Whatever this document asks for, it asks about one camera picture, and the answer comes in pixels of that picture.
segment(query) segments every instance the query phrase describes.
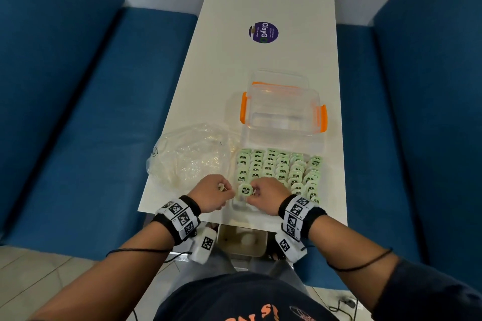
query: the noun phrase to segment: round sticker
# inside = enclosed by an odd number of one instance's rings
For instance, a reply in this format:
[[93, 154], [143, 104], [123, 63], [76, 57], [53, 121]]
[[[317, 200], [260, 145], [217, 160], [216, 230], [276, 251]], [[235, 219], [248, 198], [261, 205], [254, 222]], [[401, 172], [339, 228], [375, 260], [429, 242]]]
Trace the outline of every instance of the round sticker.
[[257, 22], [249, 28], [249, 36], [261, 44], [269, 44], [278, 38], [278, 28], [268, 22]]

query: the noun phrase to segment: dark blue t-shirt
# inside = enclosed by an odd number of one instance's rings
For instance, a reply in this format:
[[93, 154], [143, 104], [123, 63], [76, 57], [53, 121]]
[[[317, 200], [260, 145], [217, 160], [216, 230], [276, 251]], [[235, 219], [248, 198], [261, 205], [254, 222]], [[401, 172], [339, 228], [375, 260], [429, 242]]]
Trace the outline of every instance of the dark blue t-shirt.
[[[372, 314], [384, 320], [482, 320], [481, 296], [423, 265], [402, 260]], [[267, 275], [239, 272], [185, 284], [154, 321], [335, 321], [318, 302]]]

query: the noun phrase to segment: hand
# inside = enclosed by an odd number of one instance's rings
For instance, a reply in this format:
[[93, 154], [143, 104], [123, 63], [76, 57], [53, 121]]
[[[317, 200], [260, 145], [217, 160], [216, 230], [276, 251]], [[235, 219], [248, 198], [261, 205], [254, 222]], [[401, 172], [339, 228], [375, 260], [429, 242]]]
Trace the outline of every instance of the hand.
[[275, 178], [262, 177], [251, 182], [255, 194], [246, 201], [268, 215], [277, 216], [281, 203], [291, 192]]
[[[218, 185], [224, 184], [225, 191], [221, 192]], [[213, 212], [221, 209], [226, 202], [234, 197], [234, 190], [227, 179], [220, 174], [206, 175], [191, 190], [188, 197], [191, 197], [201, 209], [201, 213]]]

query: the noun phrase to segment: person's left hand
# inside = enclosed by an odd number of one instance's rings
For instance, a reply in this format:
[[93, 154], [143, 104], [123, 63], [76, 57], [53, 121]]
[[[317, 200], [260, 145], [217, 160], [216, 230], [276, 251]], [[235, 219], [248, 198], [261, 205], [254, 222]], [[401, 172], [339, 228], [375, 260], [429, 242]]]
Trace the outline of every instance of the person's left hand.
[[[224, 184], [225, 191], [220, 191], [219, 184]], [[191, 190], [188, 197], [191, 197], [201, 209], [201, 213], [213, 212], [221, 209], [226, 202], [234, 198], [235, 192], [228, 180], [220, 174], [210, 174], [200, 180]]]

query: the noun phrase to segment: blue bench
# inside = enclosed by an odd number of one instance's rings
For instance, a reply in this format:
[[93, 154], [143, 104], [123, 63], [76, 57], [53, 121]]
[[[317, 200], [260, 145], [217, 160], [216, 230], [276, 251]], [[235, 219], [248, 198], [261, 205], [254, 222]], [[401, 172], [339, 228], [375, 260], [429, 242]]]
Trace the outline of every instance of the blue bench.
[[[482, 291], [482, 0], [337, 26], [348, 225]], [[346, 289], [316, 250], [305, 284]]]
[[4, 244], [100, 260], [142, 228], [197, 18], [123, 3], [0, 0]]

